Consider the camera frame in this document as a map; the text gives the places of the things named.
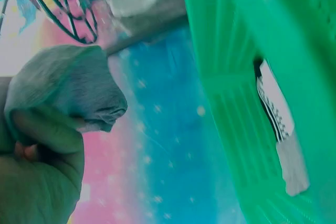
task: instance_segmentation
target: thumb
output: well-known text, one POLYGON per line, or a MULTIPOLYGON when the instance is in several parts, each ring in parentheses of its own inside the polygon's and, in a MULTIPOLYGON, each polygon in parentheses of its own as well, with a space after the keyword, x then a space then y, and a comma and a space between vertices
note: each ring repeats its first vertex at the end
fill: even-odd
POLYGON ((57 168, 80 189, 84 171, 81 134, 33 110, 14 111, 12 117, 17 129, 32 138, 41 147, 39 150, 45 152, 41 154, 50 158, 44 162, 57 168))

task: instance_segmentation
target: blue surface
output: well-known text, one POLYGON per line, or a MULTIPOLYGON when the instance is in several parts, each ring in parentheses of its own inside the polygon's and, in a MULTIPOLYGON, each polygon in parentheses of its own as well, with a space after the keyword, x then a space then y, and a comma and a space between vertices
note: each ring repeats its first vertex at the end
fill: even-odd
POLYGON ((110 65, 122 69, 128 117, 134 127, 140 122, 133 137, 156 160, 144 171, 148 197, 164 198, 161 204, 151 202, 156 221, 144 215, 139 223, 245 223, 195 68, 189 30, 126 49, 111 57, 110 65))

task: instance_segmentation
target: gray object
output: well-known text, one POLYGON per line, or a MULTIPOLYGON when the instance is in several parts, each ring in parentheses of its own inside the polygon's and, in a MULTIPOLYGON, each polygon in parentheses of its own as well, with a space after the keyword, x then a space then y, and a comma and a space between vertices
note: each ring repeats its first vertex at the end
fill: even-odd
POLYGON ((126 99, 109 71, 107 56, 99 46, 62 45, 45 49, 13 77, 5 116, 15 139, 24 137, 15 130, 11 112, 41 104, 64 115, 83 118, 83 132, 111 131, 127 109, 126 99))
POLYGON ((115 18, 113 22, 132 36, 185 15, 184 0, 158 0, 145 13, 132 17, 115 18))
POLYGON ((283 142, 277 142, 276 147, 287 194, 295 196, 306 191, 309 187, 308 174, 295 130, 283 142))

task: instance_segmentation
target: folded fabric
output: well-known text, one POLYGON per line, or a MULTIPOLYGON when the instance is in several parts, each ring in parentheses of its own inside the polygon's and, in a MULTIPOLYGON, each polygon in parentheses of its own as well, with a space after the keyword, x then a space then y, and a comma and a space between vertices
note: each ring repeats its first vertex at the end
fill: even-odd
POLYGON ((51 106, 71 118, 82 118, 82 132, 109 132, 127 110, 107 56, 99 46, 62 45, 45 49, 12 78, 5 105, 9 130, 17 141, 27 140, 15 129, 11 113, 51 106))

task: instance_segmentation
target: sparkle pattern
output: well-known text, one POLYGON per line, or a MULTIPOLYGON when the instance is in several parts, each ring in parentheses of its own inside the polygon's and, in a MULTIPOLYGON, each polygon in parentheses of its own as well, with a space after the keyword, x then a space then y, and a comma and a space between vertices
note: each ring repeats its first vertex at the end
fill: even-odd
MULTIPOLYGON (((42 47, 73 44, 47 24, 42 47)), ((110 58, 129 110, 111 133, 84 135, 71 224, 245 223, 190 44, 179 30, 110 58)))

